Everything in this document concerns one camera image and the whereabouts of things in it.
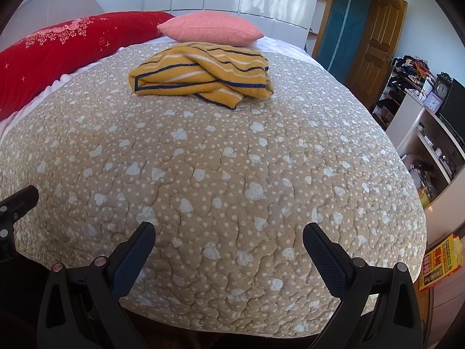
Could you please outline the black television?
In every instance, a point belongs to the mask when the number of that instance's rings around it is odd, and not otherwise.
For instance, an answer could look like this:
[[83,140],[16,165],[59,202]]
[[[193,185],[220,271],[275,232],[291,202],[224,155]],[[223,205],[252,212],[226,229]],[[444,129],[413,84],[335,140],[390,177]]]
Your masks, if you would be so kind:
[[439,116],[464,141],[465,88],[456,79],[453,80],[448,96],[440,108]]

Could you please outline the white shelf unit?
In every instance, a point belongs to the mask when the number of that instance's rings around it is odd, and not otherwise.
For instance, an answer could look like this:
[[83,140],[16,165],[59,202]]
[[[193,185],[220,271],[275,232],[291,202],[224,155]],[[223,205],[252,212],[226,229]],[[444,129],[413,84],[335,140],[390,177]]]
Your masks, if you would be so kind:
[[464,225],[464,142],[442,116],[406,95],[386,133],[404,163],[425,171],[427,243]]

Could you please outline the yellow striped knit sweater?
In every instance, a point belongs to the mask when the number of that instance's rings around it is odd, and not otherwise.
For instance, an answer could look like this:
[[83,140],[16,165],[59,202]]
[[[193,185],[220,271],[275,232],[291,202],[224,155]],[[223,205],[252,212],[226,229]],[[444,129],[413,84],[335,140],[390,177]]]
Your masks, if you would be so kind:
[[259,51],[209,42],[186,42],[156,53],[133,69],[137,95],[191,96],[230,110],[246,97],[274,93],[269,61]]

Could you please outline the teal door curtain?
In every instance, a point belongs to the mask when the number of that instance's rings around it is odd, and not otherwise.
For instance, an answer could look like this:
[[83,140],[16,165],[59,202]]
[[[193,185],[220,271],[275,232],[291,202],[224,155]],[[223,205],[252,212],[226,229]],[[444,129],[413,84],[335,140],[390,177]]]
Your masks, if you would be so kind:
[[366,25],[371,0],[332,0],[316,60],[345,83]]

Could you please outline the pink knit pillow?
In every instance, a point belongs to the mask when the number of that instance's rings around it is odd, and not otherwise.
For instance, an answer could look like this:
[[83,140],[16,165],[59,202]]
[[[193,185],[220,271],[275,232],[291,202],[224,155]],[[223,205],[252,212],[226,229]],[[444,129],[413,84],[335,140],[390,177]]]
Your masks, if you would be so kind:
[[171,18],[157,29],[176,42],[211,42],[234,47],[246,47],[264,37],[259,28],[242,17],[209,10]]

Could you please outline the dark mantel clock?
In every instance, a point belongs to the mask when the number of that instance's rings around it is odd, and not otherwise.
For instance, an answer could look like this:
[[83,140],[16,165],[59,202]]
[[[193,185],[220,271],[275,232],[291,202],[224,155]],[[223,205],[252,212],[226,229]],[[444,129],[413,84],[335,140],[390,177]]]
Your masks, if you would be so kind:
[[453,85],[453,78],[450,77],[446,72],[441,72],[437,75],[436,81],[433,87],[433,92],[442,102],[447,99],[451,87]]

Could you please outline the beige dotted quilted bedspread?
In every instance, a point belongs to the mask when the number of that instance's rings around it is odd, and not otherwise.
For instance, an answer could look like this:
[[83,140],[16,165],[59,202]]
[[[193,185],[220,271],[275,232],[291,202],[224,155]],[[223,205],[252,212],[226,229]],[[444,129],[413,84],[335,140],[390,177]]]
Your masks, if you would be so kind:
[[86,265],[144,221],[155,248],[124,306],[185,329],[296,338],[337,308],[303,228],[372,266],[420,273],[425,214],[389,137],[320,66],[268,53],[275,92],[235,110],[137,96],[127,47],[48,95],[1,140],[1,196],[40,200],[15,228],[45,266]]

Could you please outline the wooden door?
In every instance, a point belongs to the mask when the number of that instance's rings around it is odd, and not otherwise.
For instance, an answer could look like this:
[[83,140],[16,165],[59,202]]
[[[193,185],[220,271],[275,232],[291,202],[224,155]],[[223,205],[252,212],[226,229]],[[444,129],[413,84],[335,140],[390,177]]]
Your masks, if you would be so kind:
[[359,47],[346,78],[346,87],[370,109],[381,96],[403,30],[405,0],[371,3]]

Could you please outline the pile of clothes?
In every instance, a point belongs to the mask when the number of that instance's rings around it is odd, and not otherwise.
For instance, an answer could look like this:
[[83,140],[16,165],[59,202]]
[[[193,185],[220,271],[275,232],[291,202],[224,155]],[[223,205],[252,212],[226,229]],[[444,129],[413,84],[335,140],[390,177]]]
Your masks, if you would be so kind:
[[426,81],[430,84],[436,80],[436,76],[430,71],[427,61],[411,55],[393,59],[396,73],[414,84],[417,88],[422,88]]

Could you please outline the white bed headboard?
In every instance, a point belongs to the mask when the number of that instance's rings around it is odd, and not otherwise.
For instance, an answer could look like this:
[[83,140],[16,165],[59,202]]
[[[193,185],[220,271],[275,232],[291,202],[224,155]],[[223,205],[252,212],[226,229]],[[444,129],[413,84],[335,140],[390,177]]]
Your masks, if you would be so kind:
[[76,18],[104,13],[96,0],[28,0],[1,32],[1,51],[31,33]]

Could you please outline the red embroidered pillow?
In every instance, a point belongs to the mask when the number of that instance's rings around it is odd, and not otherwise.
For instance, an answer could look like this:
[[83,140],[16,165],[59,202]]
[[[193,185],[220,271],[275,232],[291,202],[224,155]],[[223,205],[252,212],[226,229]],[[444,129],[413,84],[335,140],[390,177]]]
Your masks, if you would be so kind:
[[41,29],[1,52],[1,119],[21,110],[63,74],[160,37],[173,17],[159,11],[103,13]]

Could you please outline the purple alarm clock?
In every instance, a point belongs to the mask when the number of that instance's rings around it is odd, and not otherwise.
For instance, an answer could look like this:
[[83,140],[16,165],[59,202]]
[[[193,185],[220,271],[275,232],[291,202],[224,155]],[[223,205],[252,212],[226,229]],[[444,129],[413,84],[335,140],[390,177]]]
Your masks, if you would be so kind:
[[428,93],[428,96],[425,98],[423,105],[428,110],[432,111],[433,114],[437,113],[440,110],[443,100],[438,97],[433,91]]

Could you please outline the yellow bottle on shelf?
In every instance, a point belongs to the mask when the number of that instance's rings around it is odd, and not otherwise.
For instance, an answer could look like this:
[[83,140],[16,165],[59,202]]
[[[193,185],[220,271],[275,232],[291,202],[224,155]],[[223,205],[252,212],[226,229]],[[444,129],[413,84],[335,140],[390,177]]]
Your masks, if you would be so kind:
[[430,204],[430,197],[427,190],[425,188],[418,189],[418,196],[423,206],[423,209],[426,209]]

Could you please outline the yellow printed box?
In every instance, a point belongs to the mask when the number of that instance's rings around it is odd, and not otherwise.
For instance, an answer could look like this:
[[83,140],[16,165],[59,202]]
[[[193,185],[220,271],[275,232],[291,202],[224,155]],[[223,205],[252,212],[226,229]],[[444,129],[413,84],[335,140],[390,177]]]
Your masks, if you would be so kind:
[[423,257],[419,290],[426,290],[458,271],[464,263],[461,241],[451,234]]

